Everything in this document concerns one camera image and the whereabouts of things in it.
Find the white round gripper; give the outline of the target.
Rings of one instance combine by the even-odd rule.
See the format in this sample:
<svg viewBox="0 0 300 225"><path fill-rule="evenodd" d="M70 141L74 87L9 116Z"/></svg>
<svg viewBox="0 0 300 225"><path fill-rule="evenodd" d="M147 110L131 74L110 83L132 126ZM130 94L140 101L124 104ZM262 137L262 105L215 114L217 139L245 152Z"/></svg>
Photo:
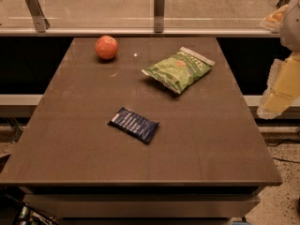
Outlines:
<svg viewBox="0 0 300 225"><path fill-rule="evenodd" d="M281 45L300 51L300 0L291 0L260 21L260 27L279 33ZM292 53L284 61L275 59L269 72L267 89L263 92L257 114L274 119L300 97L300 53Z"/></svg>

